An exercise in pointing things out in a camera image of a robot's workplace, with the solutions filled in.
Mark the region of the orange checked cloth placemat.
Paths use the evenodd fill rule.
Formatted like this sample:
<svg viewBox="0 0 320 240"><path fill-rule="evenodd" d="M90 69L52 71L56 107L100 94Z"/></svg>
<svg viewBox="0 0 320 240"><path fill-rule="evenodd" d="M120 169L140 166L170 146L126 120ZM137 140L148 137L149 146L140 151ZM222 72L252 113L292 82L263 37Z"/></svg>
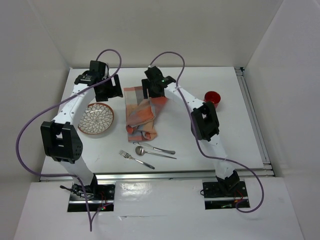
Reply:
<svg viewBox="0 0 320 240"><path fill-rule="evenodd" d="M165 107L166 97L144 98L143 87L125 87L125 112L129 142L148 142L157 137L155 120Z"/></svg>

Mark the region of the red mug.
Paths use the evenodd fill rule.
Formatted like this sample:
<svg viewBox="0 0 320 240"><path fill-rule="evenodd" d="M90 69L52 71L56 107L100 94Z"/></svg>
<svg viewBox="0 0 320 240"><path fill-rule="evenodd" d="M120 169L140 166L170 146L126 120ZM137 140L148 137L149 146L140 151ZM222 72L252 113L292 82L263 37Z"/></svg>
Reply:
<svg viewBox="0 0 320 240"><path fill-rule="evenodd" d="M208 91L204 95L204 101L205 102L212 102L215 109L219 106L219 103L221 102L221 95L216 91Z"/></svg>

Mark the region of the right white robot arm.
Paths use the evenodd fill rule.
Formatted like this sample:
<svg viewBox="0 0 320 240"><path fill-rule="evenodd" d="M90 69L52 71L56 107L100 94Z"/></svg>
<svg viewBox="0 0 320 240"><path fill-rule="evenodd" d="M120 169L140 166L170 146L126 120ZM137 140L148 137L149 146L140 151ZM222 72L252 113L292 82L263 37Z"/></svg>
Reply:
<svg viewBox="0 0 320 240"><path fill-rule="evenodd" d="M191 119L191 132L203 153L214 157L213 165L218 190L223 196L230 196L240 178L235 167L227 161L226 151L219 136L220 123L213 103L193 96L177 84L171 76L163 76L156 66L149 66L141 80L143 96L152 100L166 97L181 107L186 107Z"/></svg>

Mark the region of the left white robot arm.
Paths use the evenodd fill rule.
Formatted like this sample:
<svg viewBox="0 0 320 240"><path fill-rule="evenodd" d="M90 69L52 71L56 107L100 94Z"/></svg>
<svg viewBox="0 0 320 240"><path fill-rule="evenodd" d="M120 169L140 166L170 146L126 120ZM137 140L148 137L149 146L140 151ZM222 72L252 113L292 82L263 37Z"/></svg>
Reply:
<svg viewBox="0 0 320 240"><path fill-rule="evenodd" d="M45 154L60 163L73 179L70 191L92 200L99 195L96 175L82 157L83 143L77 133L81 117L92 100L107 101L122 97L119 76L109 75L109 66L92 60L89 70L74 81L71 100L68 100L52 121L44 121L40 131Z"/></svg>

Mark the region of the floral patterned ceramic plate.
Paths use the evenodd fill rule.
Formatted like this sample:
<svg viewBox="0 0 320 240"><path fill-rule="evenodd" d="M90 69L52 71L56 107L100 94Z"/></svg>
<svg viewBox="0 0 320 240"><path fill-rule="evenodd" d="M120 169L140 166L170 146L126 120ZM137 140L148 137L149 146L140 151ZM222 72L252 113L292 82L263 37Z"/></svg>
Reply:
<svg viewBox="0 0 320 240"><path fill-rule="evenodd" d="M113 109L103 103L90 103L84 111L78 130L88 136L96 136L105 133L113 124L115 113Z"/></svg>

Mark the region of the silver spoon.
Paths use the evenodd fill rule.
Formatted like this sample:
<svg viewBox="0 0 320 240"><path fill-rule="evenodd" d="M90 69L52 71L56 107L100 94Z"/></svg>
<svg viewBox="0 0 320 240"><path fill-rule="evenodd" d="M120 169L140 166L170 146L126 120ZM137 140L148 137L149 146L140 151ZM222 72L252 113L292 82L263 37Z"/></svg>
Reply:
<svg viewBox="0 0 320 240"><path fill-rule="evenodd" d="M135 148L135 153L139 156L144 156L145 154L149 154L149 155L154 155L154 156L163 157L163 158L176 159L176 157L171 157L171 156L160 154L160 153L146 151L142 146L137 146Z"/></svg>

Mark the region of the silver table knife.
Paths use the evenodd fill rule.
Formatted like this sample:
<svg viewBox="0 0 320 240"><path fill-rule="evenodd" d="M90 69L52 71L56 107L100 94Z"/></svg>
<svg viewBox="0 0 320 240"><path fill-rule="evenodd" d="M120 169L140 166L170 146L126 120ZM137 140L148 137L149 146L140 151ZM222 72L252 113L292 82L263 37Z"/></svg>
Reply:
<svg viewBox="0 0 320 240"><path fill-rule="evenodd" d="M141 147L144 147L144 148L147 148L147 149L151 149L151 150L155 150L155 151L159 151L159 152L162 152L162 153L166 153L166 154L170 154L170 155L175 155L176 152L174 150L166 150L166 149L162 149L162 148L158 148L158 147L154 147L146 142L133 142L134 145L137 145L137 146L141 146Z"/></svg>

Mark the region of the silver fork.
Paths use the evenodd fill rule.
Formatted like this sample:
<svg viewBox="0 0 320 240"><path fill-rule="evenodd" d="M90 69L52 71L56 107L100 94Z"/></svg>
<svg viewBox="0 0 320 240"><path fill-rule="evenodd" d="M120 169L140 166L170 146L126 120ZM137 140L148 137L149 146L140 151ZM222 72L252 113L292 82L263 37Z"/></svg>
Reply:
<svg viewBox="0 0 320 240"><path fill-rule="evenodd" d="M119 154L120 154L121 156L123 156L125 159L129 159L129 160L136 161L136 162L138 162L139 164L142 164L143 166L145 166L145 167L147 167L147 168L149 168L149 169L152 169L152 170L155 169L155 167L154 167L153 165L148 164L148 163L146 163L146 162L144 162L144 161L138 160L138 159L132 157L129 153L123 151L123 150L120 150L120 151L119 151Z"/></svg>

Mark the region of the aluminium frame rail front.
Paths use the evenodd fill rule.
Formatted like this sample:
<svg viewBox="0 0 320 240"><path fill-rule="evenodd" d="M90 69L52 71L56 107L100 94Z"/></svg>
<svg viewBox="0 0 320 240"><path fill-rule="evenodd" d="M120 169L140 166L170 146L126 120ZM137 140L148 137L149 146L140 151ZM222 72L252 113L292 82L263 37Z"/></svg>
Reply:
<svg viewBox="0 0 320 240"><path fill-rule="evenodd" d="M275 173L271 165L265 165L263 169L254 169L254 173L258 177L274 177ZM238 176L241 178L254 177L248 170L237 170ZM117 181L117 180L169 180L169 179L209 179L215 178L216 173L213 170L199 170L199 171L178 171L178 172L138 172L138 173L110 173L98 174L96 173L98 181ZM71 177L41 177L40 182L47 181L70 181Z"/></svg>

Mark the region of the aluminium frame rail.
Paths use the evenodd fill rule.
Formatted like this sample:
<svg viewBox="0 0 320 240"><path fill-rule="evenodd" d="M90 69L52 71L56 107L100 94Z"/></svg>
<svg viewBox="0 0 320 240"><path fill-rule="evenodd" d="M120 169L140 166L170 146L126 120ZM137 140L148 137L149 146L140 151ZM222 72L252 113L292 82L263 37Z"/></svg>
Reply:
<svg viewBox="0 0 320 240"><path fill-rule="evenodd" d="M265 165L263 169L254 169L254 173L258 177L274 177L275 173L271 165ZM248 170L237 170L238 176L241 178L254 177ZM110 173L98 174L96 173L98 181L117 181L117 180L169 180L169 179L209 179L215 178L216 173L213 170L199 170L199 171L178 171L178 172L138 172L138 173ZM47 181L70 181L71 177L41 177L40 182Z"/></svg>
<svg viewBox="0 0 320 240"><path fill-rule="evenodd" d="M262 163L264 166L268 165L269 167L266 167L266 169L271 169L272 164L270 162L269 154L265 145L265 141L261 132L261 128L259 126L259 122L257 119L256 111L252 102L252 98L248 89L247 82L245 80L245 69L243 67L234 67L235 74L241 89L241 93L248 111L248 116L253 128L254 136L258 145L258 149L262 158Z"/></svg>

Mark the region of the aluminium frame rail right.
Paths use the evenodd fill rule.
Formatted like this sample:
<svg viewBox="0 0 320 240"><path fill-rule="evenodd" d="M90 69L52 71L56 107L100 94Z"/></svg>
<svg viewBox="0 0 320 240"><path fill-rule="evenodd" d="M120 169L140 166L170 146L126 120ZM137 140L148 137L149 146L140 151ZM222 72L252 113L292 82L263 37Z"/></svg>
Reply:
<svg viewBox="0 0 320 240"><path fill-rule="evenodd" d="M245 80L245 69L243 67L234 67L235 74L241 89L241 93L248 111L248 116L253 128L254 136L258 145L258 149L262 158L262 163L264 166L268 165L269 167L266 167L266 169L271 169L272 164L270 162L269 154L265 145L265 141L261 132L261 128L259 126L259 122L257 119L256 111L252 102L252 98L248 89L247 82Z"/></svg>

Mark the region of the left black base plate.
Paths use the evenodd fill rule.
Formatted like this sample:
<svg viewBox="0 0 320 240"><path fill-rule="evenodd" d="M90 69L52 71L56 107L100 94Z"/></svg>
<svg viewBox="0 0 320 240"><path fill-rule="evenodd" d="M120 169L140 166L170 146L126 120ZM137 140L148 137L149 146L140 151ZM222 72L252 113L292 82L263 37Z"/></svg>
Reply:
<svg viewBox="0 0 320 240"><path fill-rule="evenodd" d="M88 200L108 201L114 199L114 184L101 185L98 183L92 183L91 185L85 185L84 189ZM73 184L69 191L80 198L85 198L85 192L81 185Z"/></svg>

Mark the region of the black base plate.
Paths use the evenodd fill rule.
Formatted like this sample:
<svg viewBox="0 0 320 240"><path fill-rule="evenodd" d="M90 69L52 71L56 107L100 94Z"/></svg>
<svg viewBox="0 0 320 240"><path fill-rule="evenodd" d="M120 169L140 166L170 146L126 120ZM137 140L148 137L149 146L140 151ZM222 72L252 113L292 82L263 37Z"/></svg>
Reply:
<svg viewBox="0 0 320 240"><path fill-rule="evenodd" d="M203 194L205 198L241 198L247 197L248 192L244 181L240 181L230 191L223 191L217 181L203 182Z"/></svg>
<svg viewBox="0 0 320 240"><path fill-rule="evenodd" d="M108 201L114 199L114 184L101 185L98 183L92 183L91 185L85 185L84 189L88 200ZM80 198L85 198L85 192L81 185L73 184L69 191Z"/></svg>

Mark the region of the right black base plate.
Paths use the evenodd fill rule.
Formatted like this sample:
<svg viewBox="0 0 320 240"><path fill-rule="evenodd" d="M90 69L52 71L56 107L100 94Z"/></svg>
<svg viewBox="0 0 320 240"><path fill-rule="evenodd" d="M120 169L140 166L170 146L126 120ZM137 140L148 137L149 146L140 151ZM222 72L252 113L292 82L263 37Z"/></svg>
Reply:
<svg viewBox="0 0 320 240"><path fill-rule="evenodd" d="M217 181L203 182L203 194L205 198L241 198L247 197L248 192L244 181L240 181L230 191L223 191Z"/></svg>

